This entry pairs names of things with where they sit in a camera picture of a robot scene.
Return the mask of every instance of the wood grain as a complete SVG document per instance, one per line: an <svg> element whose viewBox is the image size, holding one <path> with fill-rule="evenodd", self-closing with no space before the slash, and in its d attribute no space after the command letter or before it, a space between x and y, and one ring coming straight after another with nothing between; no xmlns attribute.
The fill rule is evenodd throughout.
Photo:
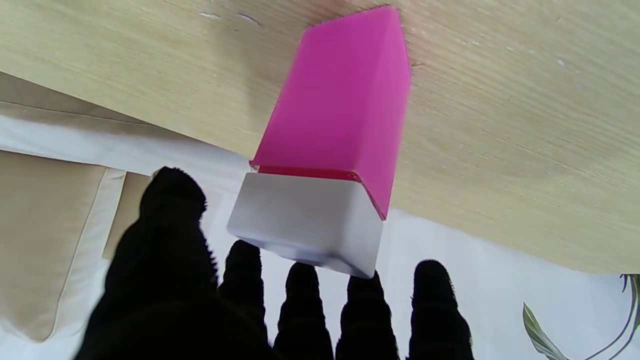
<svg viewBox="0 0 640 360"><path fill-rule="evenodd" d="M640 272L640 3L397 0L393 206ZM377 1L0 0L0 71L251 157L309 25Z"/></svg>

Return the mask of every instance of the beige cushion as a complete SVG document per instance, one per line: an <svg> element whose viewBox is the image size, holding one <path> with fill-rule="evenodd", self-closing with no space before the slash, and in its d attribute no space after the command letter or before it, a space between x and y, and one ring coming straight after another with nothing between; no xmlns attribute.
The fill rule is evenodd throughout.
<svg viewBox="0 0 640 360"><path fill-rule="evenodd" d="M123 182L120 170L0 152L3 327L44 341L83 326Z"/></svg>
<svg viewBox="0 0 640 360"><path fill-rule="evenodd" d="M142 194L145 192L149 182L149 176L135 174L134 172L127 173L122 186L118 210L111 225L107 244L102 252L103 258L108 260L113 258L113 253L116 250L116 246L118 246L120 238L129 226L138 219L140 199L142 199Z"/></svg>

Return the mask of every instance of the white base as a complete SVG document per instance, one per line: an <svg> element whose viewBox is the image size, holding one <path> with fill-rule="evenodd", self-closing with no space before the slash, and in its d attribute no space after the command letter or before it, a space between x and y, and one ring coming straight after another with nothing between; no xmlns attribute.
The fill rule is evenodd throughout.
<svg viewBox="0 0 640 360"><path fill-rule="evenodd" d="M227 230L283 258L371 278L382 225L360 183L249 173Z"/></svg>

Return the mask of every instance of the beige fabric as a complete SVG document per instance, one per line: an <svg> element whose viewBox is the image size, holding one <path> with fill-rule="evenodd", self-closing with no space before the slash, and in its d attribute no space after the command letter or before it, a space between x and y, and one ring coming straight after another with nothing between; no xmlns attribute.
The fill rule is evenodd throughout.
<svg viewBox="0 0 640 360"><path fill-rule="evenodd" d="M35 341L78 331L124 172L0 152L0 323Z"/></svg>
<svg viewBox="0 0 640 360"><path fill-rule="evenodd" d="M135 174L133 172L127 173L124 179L124 185L122 186L118 210L111 225L107 244L104 246L104 251L102 252L103 258L108 260L113 258L113 253L116 250L120 238L127 228L138 219L140 199L149 181L149 176Z"/></svg>
<svg viewBox="0 0 640 360"><path fill-rule="evenodd" d="M29 108L144 124L144 122L130 116L30 83L4 72L0 72L0 101Z"/></svg>

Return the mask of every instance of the pink lid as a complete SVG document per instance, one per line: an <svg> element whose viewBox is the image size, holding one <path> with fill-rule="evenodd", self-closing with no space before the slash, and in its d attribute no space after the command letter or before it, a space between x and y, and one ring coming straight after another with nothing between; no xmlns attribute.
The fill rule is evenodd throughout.
<svg viewBox="0 0 640 360"><path fill-rule="evenodd" d="M308 28L252 165L361 181L386 218L410 85L395 8Z"/></svg>

